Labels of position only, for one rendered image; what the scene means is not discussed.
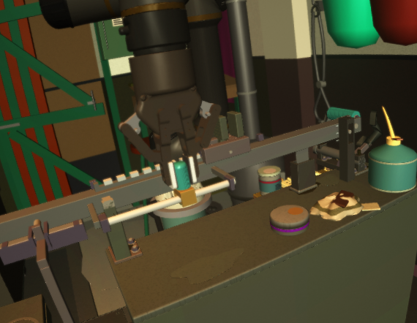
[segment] metal rail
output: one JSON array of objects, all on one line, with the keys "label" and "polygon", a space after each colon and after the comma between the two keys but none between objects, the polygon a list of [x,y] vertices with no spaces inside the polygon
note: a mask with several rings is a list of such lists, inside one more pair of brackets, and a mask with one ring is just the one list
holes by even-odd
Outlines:
[{"label": "metal rail", "polygon": [[[354,123],[354,132],[360,132],[361,118],[355,117]],[[211,171],[213,166],[231,173],[338,138],[339,122],[336,119],[271,137],[261,142],[254,142],[251,144],[251,151],[248,153],[232,156],[212,164],[204,164],[199,161],[200,177],[198,181],[206,181],[216,177]],[[28,227],[36,219],[48,221],[49,226],[53,228],[70,221],[89,217],[90,213],[87,205],[90,203],[93,203],[97,213],[100,214],[103,212],[101,199],[106,196],[113,198],[116,207],[123,207],[132,202],[138,202],[169,191],[171,191],[171,188],[162,181],[162,176],[156,174],[150,178],[141,178],[111,189],[105,187],[104,191],[88,190],[24,210],[11,212],[0,216],[0,243],[26,235]]]}]

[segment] floor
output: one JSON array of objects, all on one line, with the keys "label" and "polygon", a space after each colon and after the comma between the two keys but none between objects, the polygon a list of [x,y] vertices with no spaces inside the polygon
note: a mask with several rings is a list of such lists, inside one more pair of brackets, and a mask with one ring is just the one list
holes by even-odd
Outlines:
[{"label": "floor", "polygon": [[[223,209],[229,208],[232,205],[226,191],[214,194],[213,201],[218,202]],[[130,208],[123,207],[118,209],[118,212],[120,213]],[[95,229],[89,219],[84,221],[84,223],[89,239],[80,243],[83,253],[82,271],[90,283],[98,315],[105,315],[105,318],[107,318],[107,314],[112,314],[113,311],[123,308],[126,304],[106,256],[105,250],[109,245],[106,234],[101,229]],[[144,220],[142,216],[125,221],[123,225],[127,238],[132,237],[138,239],[144,236]],[[149,217],[149,229],[150,234],[157,232],[156,224],[151,217]],[[417,323],[417,266],[414,270],[405,323]]]}]

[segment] teal oil can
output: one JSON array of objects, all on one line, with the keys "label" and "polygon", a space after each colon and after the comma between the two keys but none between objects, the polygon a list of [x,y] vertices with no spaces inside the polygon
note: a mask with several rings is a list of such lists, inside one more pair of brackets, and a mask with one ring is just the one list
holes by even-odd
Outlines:
[{"label": "teal oil can", "polygon": [[383,112],[390,136],[369,153],[369,185],[384,192],[410,191],[416,187],[417,153],[401,144],[403,139],[395,136],[384,107]]}]

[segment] purple curtain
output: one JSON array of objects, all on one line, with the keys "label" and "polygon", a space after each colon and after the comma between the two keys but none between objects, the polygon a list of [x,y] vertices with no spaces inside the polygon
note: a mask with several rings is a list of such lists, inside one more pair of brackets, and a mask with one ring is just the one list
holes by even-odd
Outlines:
[{"label": "purple curtain", "polygon": [[222,12],[222,19],[217,24],[219,32],[220,50],[222,51],[223,72],[231,77],[236,77],[234,70],[233,49],[231,47],[230,27],[228,25],[228,14]]}]

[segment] white block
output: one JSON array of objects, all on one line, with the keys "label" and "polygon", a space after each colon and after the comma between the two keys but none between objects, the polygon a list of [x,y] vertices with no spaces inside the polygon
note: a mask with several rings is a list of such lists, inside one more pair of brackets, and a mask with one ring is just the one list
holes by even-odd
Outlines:
[{"label": "white block", "polygon": [[109,186],[110,184],[113,184],[113,180],[111,178],[104,179],[104,185]]},{"label": "white block", "polygon": [[126,180],[126,176],[125,175],[118,175],[116,178],[117,178],[117,181],[118,182],[122,182],[122,181],[125,181]]}]

